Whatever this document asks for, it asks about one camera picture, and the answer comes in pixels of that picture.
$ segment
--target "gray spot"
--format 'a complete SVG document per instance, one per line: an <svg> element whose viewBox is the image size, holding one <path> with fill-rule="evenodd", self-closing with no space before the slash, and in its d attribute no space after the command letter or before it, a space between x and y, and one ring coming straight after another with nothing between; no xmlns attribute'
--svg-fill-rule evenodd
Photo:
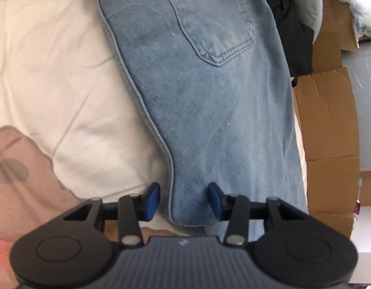
<svg viewBox="0 0 371 289"><path fill-rule="evenodd" d="M24 182L29 178L28 168L16 159L4 159L0 162L0 182L11 184L15 181Z"/></svg>

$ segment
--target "purple tag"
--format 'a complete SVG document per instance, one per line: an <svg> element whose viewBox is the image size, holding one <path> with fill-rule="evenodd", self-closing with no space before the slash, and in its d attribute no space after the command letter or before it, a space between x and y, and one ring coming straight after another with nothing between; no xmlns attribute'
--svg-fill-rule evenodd
<svg viewBox="0 0 371 289"><path fill-rule="evenodd" d="M359 200L357 200L356 201L356 207L355 207L354 213L357 214L357 215L359 215L360 211L361 211L361 203L360 203Z"/></svg>

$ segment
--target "cardboard box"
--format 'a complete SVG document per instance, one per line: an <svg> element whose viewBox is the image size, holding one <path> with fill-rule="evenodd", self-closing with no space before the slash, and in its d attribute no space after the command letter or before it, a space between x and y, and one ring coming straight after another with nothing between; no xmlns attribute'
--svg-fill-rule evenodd
<svg viewBox="0 0 371 289"><path fill-rule="evenodd" d="M341 48L355 51L357 44L348 4L323 4L323 24L313 46L314 74L300 77L294 95L306 152L310 215L349 238L358 197L359 136Z"/></svg>

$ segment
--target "white blanket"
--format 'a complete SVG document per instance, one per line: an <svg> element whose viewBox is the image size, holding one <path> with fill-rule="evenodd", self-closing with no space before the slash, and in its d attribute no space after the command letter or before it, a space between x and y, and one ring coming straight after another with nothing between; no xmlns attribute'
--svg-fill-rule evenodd
<svg viewBox="0 0 371 289"><path fill-rule="evenodd" d="M77 197L168 183L106 42L96 0L0 0L0 128L16 127ZM296 121L303 179L306 162ZM174 229L156 216L154 229Z"/></svg>

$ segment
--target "ribbed gray surface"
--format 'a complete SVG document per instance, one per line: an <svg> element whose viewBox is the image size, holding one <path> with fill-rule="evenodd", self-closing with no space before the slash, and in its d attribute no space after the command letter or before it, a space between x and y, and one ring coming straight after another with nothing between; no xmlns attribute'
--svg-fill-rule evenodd
<svg viewBox="0 0 371 289"><path fill-rule="evenodd" d="M269 278L244 250L226 248L216 237L154 237L141 249L123 251L105 276L81 289L231 288L292 287ZM348 286L341 284L333 288L347 289Z"/></svg>

